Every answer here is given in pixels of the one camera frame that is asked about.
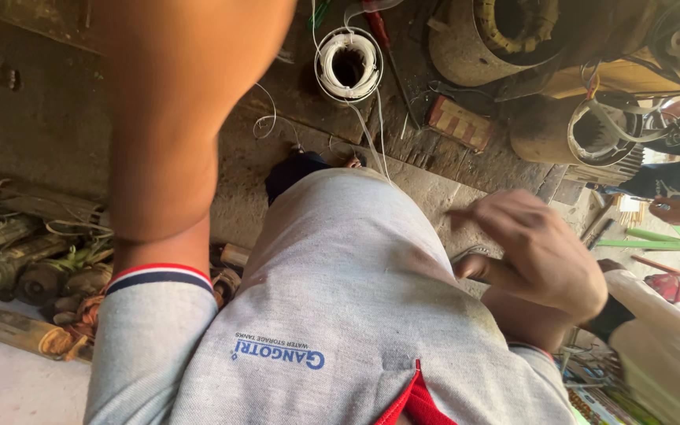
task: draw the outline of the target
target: concrete floor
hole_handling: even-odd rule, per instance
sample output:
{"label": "concrete floor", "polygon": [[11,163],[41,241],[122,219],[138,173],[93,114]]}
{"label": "concrete floor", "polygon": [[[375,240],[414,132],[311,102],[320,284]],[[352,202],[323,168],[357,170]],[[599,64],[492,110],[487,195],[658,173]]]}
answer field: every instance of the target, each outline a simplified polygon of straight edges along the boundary
{"label": "concrete floor", "polygon": [[[0,177],[29,181],[90,199],[104,199],[111,134],[109,108],[98,56],[52,42],[7,24],[0,25],[0,54],[22,72],[25,87],[13,93],[0,87]],[[251,133],[263,113],[237,108],[220,136],[220,177],[212,205],[212,238],[253,246],[261,231],[267,199],[263,180],[272,165],[295,143],[288,124],[278,121],[271,135]],[[324,133],[296,124],[298,140],[321,152],[331,163],[345,162],[353,147]],[[369,152],[366,156],[374,166]],[[467,207],[485,194],[421,169],[388,159],[390,176],[421,207],[453,256],[476,244],[501,249],[478,229],[452,233],[445,212]],[[596,212],[585,192],[572,207],[553,202],[578,234]],[[649,217],[643,228],[667,231]],[[608,238],[623,238],[615,227]],[[598,248],[598,258],[613,258],[638,276],[656,271],[633,263],[630,249]],[[648,258],[680,268],[680,253],[648,253]],[[479,296],[485,285],[463,281],[462,288]],[[0,344],[0,423],[79,423],[85,403],[89,368],[56,364]]]}

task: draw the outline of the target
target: green metal frame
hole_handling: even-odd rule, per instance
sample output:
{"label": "green metal frame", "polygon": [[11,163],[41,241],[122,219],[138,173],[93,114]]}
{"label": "green metal frame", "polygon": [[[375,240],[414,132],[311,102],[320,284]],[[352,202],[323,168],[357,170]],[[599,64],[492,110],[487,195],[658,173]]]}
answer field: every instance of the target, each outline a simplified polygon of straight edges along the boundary
{"label": "green metal frame", "polygon": [[[680,226],[673,226],[673,230],[680,236]],[[640,228],[629,228],[626,230],[626,234],[644,240],[600,240],[597,245],[657,249],[661,251],[680,251],[680,239],[678,237],[661,235]]]}

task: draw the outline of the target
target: hand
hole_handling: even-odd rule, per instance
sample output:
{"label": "hand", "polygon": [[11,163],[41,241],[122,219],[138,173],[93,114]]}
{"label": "hand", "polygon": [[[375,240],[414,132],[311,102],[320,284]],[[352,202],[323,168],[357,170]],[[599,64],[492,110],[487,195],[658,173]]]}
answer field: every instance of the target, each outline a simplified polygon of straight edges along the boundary
{"label": "hand", "polygon": [[524,190],[502,191],[451,211],[452,226],[475,222],[505,249],[503,260],[466,256],[459,277],[484,279],[526,301],[578,320],[596,315],[608,298],[597,262],[563,219]]}
{"label": "hand", "polygon": [[628,268],[624,267],[623,264],[615,262],[612,259],[600,259],[597,260],[597,264],[599,264],[600,270],[603,273],[607,273],[611,270],[628,270]]}
{"label": "hand", "polygon": [[665,198],[660,195],[655,197],[657,203],[664,203],[670,209],[659,208],[655,203],[650,204],[650,213],[670,225],[680,226],[680,200]]}

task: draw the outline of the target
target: grey t-shirt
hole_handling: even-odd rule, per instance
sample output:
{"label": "grey t-shirt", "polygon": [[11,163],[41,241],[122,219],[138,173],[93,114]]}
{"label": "grey t-shirt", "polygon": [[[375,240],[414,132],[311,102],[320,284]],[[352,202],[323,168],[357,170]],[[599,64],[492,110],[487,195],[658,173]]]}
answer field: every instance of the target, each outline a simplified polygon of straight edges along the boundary
{"label": "grey t-shirt", "polygon": [[371,170],[280,195],[221,312],[195,273],[159,267],[101,305],[86,423],[376,423],[417,361],[455,423],[574,423],[552,359],[508,346],[421,210]]}

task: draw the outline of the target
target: another person's hand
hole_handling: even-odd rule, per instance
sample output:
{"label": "another person's hand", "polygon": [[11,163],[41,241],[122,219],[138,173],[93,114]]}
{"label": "another person's hand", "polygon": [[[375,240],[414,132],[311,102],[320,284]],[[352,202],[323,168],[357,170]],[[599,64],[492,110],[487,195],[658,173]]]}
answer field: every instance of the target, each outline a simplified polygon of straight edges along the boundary
{"label": "another person's hand", "polygon": [[655,201],[656,203],[666,204],[670,209],[660,208],[656,206],[656,203],[652,203],[650,204],[650,213],[670,225],[680,226],[680,200],[657,195]]}
{"label": "another person's hand", "polygon": [[597,264],[600,266],[600,270],[603,273],[607,273],[611,270],[628,270],[623,264],[615,262],[612,259],[599,259]]}
{"label": "another person's hand", "polygon": [[505,249],[503,260],[466,256],[459,277],[486,280],[526,301],[580,320],[596,315],[608,297],[602,271],[563,219],[525,190],[491,194],[450,212],[453,228],[475,222]]}

